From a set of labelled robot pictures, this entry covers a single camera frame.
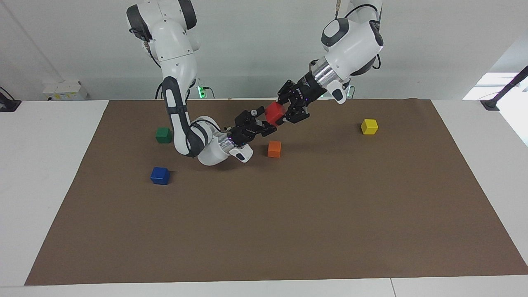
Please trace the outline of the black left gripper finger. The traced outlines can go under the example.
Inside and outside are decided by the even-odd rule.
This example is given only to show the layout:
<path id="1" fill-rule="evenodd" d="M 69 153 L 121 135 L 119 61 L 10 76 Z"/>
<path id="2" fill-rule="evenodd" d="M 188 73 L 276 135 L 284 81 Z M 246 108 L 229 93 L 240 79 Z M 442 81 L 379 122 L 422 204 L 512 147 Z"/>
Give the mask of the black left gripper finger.
<path id="1" fill-rule="evenodd" d="M 291 104 L 295 100 L 296 84 L 292 80 L 287 80 L 278 91 L 277 103 L 280 105 Z"/>
<path id="2" fill-rule="evenodd" d="M 283 116 L 283 122 L 296 124 L 310 117 L 307 106 L 290 106 Z"/>

